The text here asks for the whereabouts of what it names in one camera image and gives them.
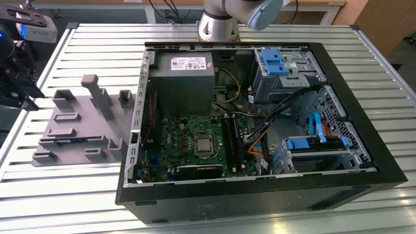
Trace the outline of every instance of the blue light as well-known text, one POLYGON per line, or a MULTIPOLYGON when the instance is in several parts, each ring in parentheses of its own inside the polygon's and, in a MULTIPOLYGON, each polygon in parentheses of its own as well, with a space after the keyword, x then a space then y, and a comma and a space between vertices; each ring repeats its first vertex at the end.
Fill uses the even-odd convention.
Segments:
POLYGON ((27 35, 27 26, 22 24, 22 38, 26 38, 27 35))

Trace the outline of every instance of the power supply label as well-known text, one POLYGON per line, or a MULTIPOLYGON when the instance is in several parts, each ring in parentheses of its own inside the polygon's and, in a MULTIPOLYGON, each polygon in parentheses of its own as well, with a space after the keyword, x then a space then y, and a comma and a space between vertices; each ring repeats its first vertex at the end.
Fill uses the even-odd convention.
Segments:
POLYGON ((194 58, 172 58, 171 59, 171 70, 207 70, 206 57, 194 58))

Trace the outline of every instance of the sticker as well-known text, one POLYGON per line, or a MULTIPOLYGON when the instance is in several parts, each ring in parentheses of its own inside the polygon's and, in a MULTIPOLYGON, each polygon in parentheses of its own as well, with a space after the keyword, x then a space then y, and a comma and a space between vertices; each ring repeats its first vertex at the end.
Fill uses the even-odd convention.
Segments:
POLYGON ((71 140, 56 140, 55 142, 56 143, 71 143, 72 141, 71 140))
POLYGON ((206 57, 172 58, 171 70, 207 70, 206 57))
POLYGON ((286 67, 287 67, 287 68, 290 68, 290 67, 298 68, 296 63, 287 63, 287 64, 286 64, 286 67))
POLYGON ((252 95, 248 96, 248 102, 251 104, 255 104, 255 97, 252 95))
POLYGON ((267 163, 267 161, 264 160, 264 158, 262 159, 260 164, 262 164, 262 166, 264 167, 264 169, 268 168, 268 163, 267 163))

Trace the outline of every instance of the wooden cabinet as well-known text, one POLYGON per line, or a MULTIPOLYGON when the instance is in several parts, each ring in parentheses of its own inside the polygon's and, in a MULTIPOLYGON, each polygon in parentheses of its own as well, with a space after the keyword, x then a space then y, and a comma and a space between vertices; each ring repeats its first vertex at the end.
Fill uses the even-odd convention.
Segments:
POLYGON ((416 0, 347 0, 334 25, 358 25, 387 57, 416 27, 416 0))

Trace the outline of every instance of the motherboard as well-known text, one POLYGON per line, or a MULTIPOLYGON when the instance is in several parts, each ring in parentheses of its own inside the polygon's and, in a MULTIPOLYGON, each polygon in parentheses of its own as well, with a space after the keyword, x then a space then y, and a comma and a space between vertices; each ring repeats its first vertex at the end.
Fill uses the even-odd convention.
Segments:
POLYGON ((227 154, 231 144, 242 144, 250 134, 247 119, 242 117, 166 117, 162 130, 162 150, 148 152, 148 178, 154 182, 194 179, 199 173, 218 174, 214 177, 236 177, 258 175, 255 158, 242 150, 239 157, 227 154), (230 142, 230 132, 236 131, 238 137, 230 142), (178 178, 176 174, 190 171, 192 178, 178 178))

